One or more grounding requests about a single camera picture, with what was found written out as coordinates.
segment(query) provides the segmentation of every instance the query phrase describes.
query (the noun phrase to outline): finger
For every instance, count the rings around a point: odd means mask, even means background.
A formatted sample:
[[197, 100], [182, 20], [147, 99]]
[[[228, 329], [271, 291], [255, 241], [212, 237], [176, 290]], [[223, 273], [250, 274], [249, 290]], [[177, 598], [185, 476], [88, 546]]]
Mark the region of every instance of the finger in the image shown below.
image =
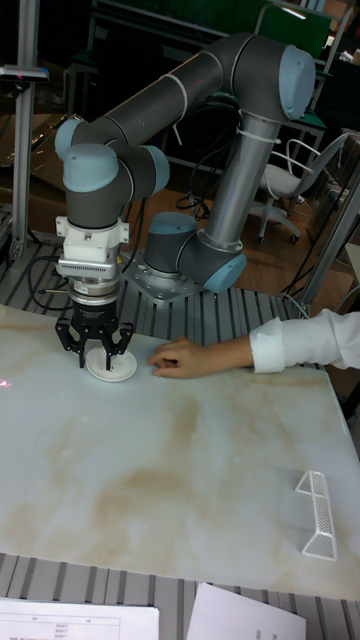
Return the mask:
[[166, 358], [163, 358], [161, 362], [157, 363], [157, 366], [162, 369], [173, 369], [178, 366], [178, 362], [177, 360], [167, 360]]
[[184, 372], [178, 367], [154, 369], [153, 376], [158, 378], [185, 378]]
[[159, 364], [159, 362], [161, 362], [162, 360], [176, 360], [176, 362], [178, 362], [179, 350], [176, 348], [172, 348], [172, 349], [164, 349], [159, 353], [155, 352], [151, 356], [151, 358], [149, 358], [148, 364], [152, 366], [154, 364]]
[[154, 353], [163, 353], [164, 351], [169, 351], [169, 350], [178, 349], [178, 348], [179, 348], [178, 342], [168, 342], [167, 344], [160, 344], [158, 347], [156, 347]]

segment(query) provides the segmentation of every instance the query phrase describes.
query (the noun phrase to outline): hand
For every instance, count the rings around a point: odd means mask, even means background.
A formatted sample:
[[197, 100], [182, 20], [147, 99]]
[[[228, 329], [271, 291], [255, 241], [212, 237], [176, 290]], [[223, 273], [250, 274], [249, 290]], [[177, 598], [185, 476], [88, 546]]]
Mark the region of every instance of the hand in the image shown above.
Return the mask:
[[215, 373], [211, 347], [200, 347], [184, 336], [157, 347], [148, 364], [155, 365], [154, 376], [164, 378], [199, 378]]
[[154, 376], [163, 378], [200, 378], [225, 369], [253, 364], [248, 336], [201, 347], [180, 336], [174, 342], [157, 347], [148, 364], [156, 366]]

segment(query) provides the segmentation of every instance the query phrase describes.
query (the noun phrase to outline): light blue joint cap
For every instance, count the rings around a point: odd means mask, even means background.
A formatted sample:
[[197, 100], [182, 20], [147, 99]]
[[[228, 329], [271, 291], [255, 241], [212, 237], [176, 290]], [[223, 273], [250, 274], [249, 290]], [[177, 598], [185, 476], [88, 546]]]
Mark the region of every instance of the light blue joint cap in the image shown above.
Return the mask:
[[71, 147], [75, 129], [85, 122], [84, 120], [66, 120], [61, 127], [58, 128], [55, 136], [55, 151], [60, 160], [64, 161], [65, 153]]
[[246, 256], [239, 253], [235, 258], [224, 264], [205, 282], [204, 289], [214, 293], [226, 291], [239, 277], [246, 265]]
[[75, 144], [65, 152], [63, 181], [70, 191], [89, 193], [102, 189], [118, 171], [115, 151], [102, 144]]
[[163, 153], [161, 149], [158, 149], [158, 147], [149, 145], [144, 146], [144, 149], [147, 149], [147, 151], [150, 153], [155, 165], [156, 178], [154, 191], [152, 192], [153, 194], [157, 191], [161, 191], [161, 189], [166, 187], [167, 183], [169, 182], [170, 164], [165, 153]]
[[303, 115], [314, 90], [315, 74], [315, 62], [306, 51], [292, 44], [286, 47], [279, 69], [279, 96], [289, 120]]
[[161, 236], [177, 235], [179, 233], [195, 233], [197, 228], [196, 221], [186, 213], [179, 211], [163, 211], [154, 216], [149, 233], [155, 233]]

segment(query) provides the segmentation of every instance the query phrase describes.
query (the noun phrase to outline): marble table surface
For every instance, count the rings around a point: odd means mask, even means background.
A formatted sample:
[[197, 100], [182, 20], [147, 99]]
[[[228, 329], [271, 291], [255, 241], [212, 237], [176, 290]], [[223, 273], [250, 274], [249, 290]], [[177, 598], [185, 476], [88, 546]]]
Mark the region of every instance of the marble table surface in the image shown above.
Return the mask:
[[[360, 466], [327, 375], [151, 376], [110, 384], [54, 319], [0, 305], [0, 552], [218, 584], [360, 597]], [[326, 475], [339, 559], [300, 553], [294, 488]]]

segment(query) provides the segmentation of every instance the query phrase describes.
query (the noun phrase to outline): white chair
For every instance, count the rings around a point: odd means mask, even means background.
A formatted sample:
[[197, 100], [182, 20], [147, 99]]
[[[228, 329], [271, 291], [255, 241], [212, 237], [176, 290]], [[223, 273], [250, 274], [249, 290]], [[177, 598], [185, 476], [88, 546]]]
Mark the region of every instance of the white chair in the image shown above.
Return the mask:
[[[297, 240], [300, 238], [299, 229], [297, 229], [297, 227], [295, 227], [295, 225], [293, 225], [292, 222], [288, 220], [287, 213], [286, 211], [284, 211], [284, 209], [273, 206], [274, 200], [278, 200], [280, 197], [292, 198], [294, 196], [299, 196], [307, 189], [309, 189], [309, 187], [314, 184], [320, 171], [324, 169], [327, 163], [344, 144], [346, 138], [347, 134], [343, 133], [341, 136], [336, 138], [336, 140], [333, 140], [333, 142], [331, 142], [322, 153], [319, 153], [312, 147], [309, 147], [309, 145], [305, 144], [304, 142], [293, 138], [289, 140], [286, 145], [286, 155], [278, 153], [277, 151], [272, 152], [273, 155], [280, 156], [280, 158], [286, 159], [288, 171], [286, 171], [285, 169], [281, 169], [280, 167], [276, 167], [273, 164], [268, 164], [265, 169], [260, 183], [260, 188], [268, 192], [268, 200], [265, 204], [255, 201], [251, 206], [249, 212], [261, 217], [261, 227], [257, 238], [259, 244], [262, 244], [265, 240], [265, 229], [268, 220], [275, 220], [276, 222], [280, 222], [281, 224], [285, 225], [285, 227], [290, 229], [290, 231], [292, 231], [293, 233], [293, 235], [290, 237], [290, 242], [293, 244], [297, 242]], [[306, 147], [317, 156], [316, 159], [308, 167], [301, 164], [301, 162], [298, 162], [297, 160], [293, 160], [290, 157], [290, 144], [292, 142]], [[304, 170], [303, 176], [301, 178], [297, 178], [293, 175], [292, 165], [294, 164]]]

